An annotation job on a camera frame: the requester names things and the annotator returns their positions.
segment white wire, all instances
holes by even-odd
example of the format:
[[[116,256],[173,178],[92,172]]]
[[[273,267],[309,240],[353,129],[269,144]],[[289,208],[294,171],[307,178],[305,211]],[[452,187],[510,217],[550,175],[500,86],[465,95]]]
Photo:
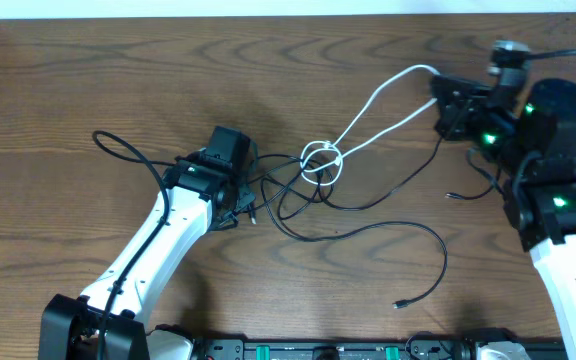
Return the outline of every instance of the white wire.
[[[361,118],[361,116],[366,112],[366,110],[368,110],[368,108],[370,108],[370,105],[372,105],[372,102],[375,100],[375,98],[377,98],[377,96],[379,95],[379,93],[381,92],[381,90],[383,90],[384,88],[386,88],[388,85],[390,85],[391,83],[393,83],[394,81],[396,81],[397,79],[401,78],[402,76],[408,74],[409,72],[416,70],[416,69],[425,69],[430,71],[433,75],[439,75],[439,71],[437,71],[437,69],[433,68],[432,66],[428,66],[428,65],[414,65],[411,66],[405,70],[403,70],[402,72],[400,72],[399,74],[391,77],[390,79],[386,80],[383,84],[379,85],[379,87],[372,93],[372,95],[370,96],[370,98],[368,98],[368,101],[366,102],[366,104],[364,105],[364,107],[361,109],[361,111],[359,111],[359,113],[357,114],[357,116],[355,116],[355,118],[350,122],[350,125],[348,125],[348,127],[346,128],[346,130],[341,134],[341,136],[339,136],[339,138],[337,139],[337,141],[335,141],[334,143],[330,143],[330,141],[322,141],[322,140],[315,140],[315,141],[311,141],[309,142],[304,149],[301,152],[301,159],[303,159],[301,161],[301,167],[302,169],[304,169],[306,167],[306,164],[308,164],[308,161],[310,160],[310,158],[315,155],[316,153],[319,152],[323,152],[323,151],[328,151],[328,152],[334,152],[336,153],[336,157],[334,161],[331,161],[327,164],[321,165],[317,168],[314,169],[304,169],[303,172],[301,173],[301,177],[306,180],[307,182],[317,185],[316,181],[313,181],[311,179],[309,179],[306,176],[306,173],[312,173],[312,172],[317,172],[320,170],[323,170],[329,166],[332,165],[337,165],[339,167],[339,169],[337,170],[337,175],[335,176],[334,179],[332,179],[330,182],[327,183],[323,183],[320,184],[321,186],[329,186],[334,184],[337,179],[339,179],[339,176],[341,175],[341,170],[343,169],[344,166],[344,158],[350,154],[352,154],[353,152],[363,148],[364,146],[372,143],[373,141],[377,140],[379,137],[381,137],[382,135],[388,133],[389,131],[392,131],[398,127],[400,127],[401,125],[407,123],[408,121],[412,120],[415,116],[419,115],[420,113],[422,113],[424,110],[428,109],[430,106],[432,106],[437,99],[436,98],[432,98],[430,99],[426,104],[424,104],[423,106],[421,106],[419,109],[417,109],[415,112],[413,112],[412,114],[408,115],[405,119],[401,120],[400,122],[396,123],[395,125],[386,128],[382,131],[380,131],[379,133],[377,133],[375,136],[373,136],[372,138],[368,139],[367,141],[365,141],[364,143],[348,150],[346,153],[342,154],[341,151],[339,150],[339,148],[337,147],[337,144],[339,144],[339,142],[344,138],[344,136],[346,136],[346,134],[348,133],[348,131],[350,131],[350,129],[353,127],[353,125],[355,125],[355,123],[357,122],[357,120],[359,120],[359,118]],[[304,155],[306,154],[306,152],[308,151],[308,149],[313,146],[313,145],[321,145],[320,148],[313,150],[306,158],[304,158]]]

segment white wall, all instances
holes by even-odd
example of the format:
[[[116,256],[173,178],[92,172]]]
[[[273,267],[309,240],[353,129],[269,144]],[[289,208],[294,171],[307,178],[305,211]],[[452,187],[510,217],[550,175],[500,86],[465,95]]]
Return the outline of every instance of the white wall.
[[[0,19],[576,12],[576,0],[0,0]]]

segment wooden table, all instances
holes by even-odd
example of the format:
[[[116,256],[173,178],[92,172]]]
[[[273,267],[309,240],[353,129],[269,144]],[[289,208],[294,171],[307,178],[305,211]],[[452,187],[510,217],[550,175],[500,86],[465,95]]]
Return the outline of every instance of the wooden table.
[[[241,129],[262,154],[298,154],[310,140],[335,139],[375,87],[407,66],[489,81],[491,45],[504,38],[535,51],[576,47],[576,15],[0,21],[0,357],[36,356],[48,301],[94,281],[155,199],[147,170],[99,151],[93,130],[152,159],[205,146],[215,125]],[[576,81],[576,58],[535,63],[531,79],[546,77]],[[423,104],[428,81],[419,72],[387,89],[343,148]],[[436,119],[427,111],[349,157],[334,199],[363,204],[406,177],[429,156]],[[238,229],[201,238],[149,327],[250,338],[406,338],[483,326],[559,336],[499,196],[444,198],[486,187],[464,161],[468,146],[442,145],[378,207],[317,207],[291,222],[311,235],[387,220],[431,226],[448,244],[449,266],[423,302],[391,306],[440,271],[426,234],[385,228],[304,244],[260,211],[256,226],[243,218]]]

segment white cable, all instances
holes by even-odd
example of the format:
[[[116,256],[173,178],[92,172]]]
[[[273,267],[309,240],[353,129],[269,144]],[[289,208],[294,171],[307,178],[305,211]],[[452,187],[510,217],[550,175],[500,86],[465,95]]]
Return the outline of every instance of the white cable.
[[[306,180],[307,182],[314,184],[314,185],[317,185],[317,182],[309,179],[306,176],[306,173],[317,172],[317,171],[323,170],[323,169],[325,169],[331,165],[336,165],[339,167],[339,169],[337,169],[337,175],[335,176],[335,178],[332,179],[330,182],[320,184],[320,186],[330,186],[330,185],[334,184],[337,181],[337,179],[339,179],[339,176],[341,175],[341,170],[343,169],[343,166],[344,166],[344,158],[346,156],[348,156],[348,155],[352,154],[353,152],[363,148],[364,146],[372,143],[373,141],[377,140],[379,137],[388,133],[389,131],[394,130],[394,129],[400,127],[401,125],[407,123],[408,121],[412,120],[415,116],[419,115],[424,110],[431,107],[437,101],[436,98],[430,99],[426,104],[421,106],[419,109],[417,109],[412,114],[408,115],[408,117],[406,117],[405,119],[401,120],[400,122],[396,123],[395,125],[387,128],[387,129],[380,131],[379,133],[377,133],[377,135],[371,137],[370,139],[368,139],[364,143],[348,150],[344,154],[342,154],[341,151],[339,150],[339,148],[337,147],[337,144],[339,144],[339,142],[344,138],[344,136],[346,136],[348,131],[350,131],[350,128],[352,128],[353,125],[355,125],[355,123],[357,122],[357,120],[359,120],[359,118],[361,118],[361,116],[366,112],[366,110],[368,110],[368,108],[370,108],[370,105],[372,105],[372,102],[379,95],[381,90],[383,90],[385,87],[387,87],[388,85],[393,83],[395,80],[399,79],[400,77],[402,77],[402,76],[404,76],[404,75],[408,74],[409,72],[416,70],[416,69],[425,69],[425,70],[430,71],[433,75],[439,75],[439,71],[437,71],[437,69],[433,68],[432,66],[420,64],[420,65],[414,65],[414,66],[411,66],[411,67],[405,69],[404,71],[400,72],[399,74],[386,80],[383,84],[379,85],[379,87],[372,93],[372,95],[370,96],[370,98],[366,102],[366,105],[364,105],[364,107],[361,109],[361,111],[359,111],[357,116],[355,116],[355,118],[352,120],[352,122],[350,122],[350,125],[348,125],[346,130],[341,134],[341,136],[339,136],[337,141],[335,141],[334,143],[331,143],[330,141],[315,140],[315,141],[309,142],[308,145],[306,145],[304,147],[304,149],[301,152],[301,157],[300,157],[301,159],[303,159],[301,161],[301,167],[302,167],[302,169],[304,169],[303,172],[301,173],[301,177],[304,180]],[[306,156],[306,158],[304,158],[304,155],[306,155],[306,152],[308,151],[308,149],[311,146],[316,145],[316,144],[320,144],[321,147],[313,150],[310,154],[308,154],[308,156]],[[315,155],[316,153],[323,152],[323,151],[334,152],[336,154],[335,160],[331,161],[327,164],[321,165],[321,166],[314,168],[314,169],[305,169],[306,164],[308,164],[308,161],[310,161],[310,158],[313,155]]]

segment green light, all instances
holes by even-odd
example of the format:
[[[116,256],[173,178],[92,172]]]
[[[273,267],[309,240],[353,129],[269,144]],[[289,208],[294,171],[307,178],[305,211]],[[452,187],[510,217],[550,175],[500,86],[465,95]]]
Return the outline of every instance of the green light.
[[[533,111],[535,111],[535,107],[530,103],[526,104],[526,114],[530,115]]]
[[[564,200],[564,198],[559,196],[552,198],[552,201],[555,203],[556,207],[564,207],[568,204],[568,202]]]
[[[486,144],[492,145],[495,143],[495,141],[497,141],[497,137],[491,134],[484,134],[484,141]]]

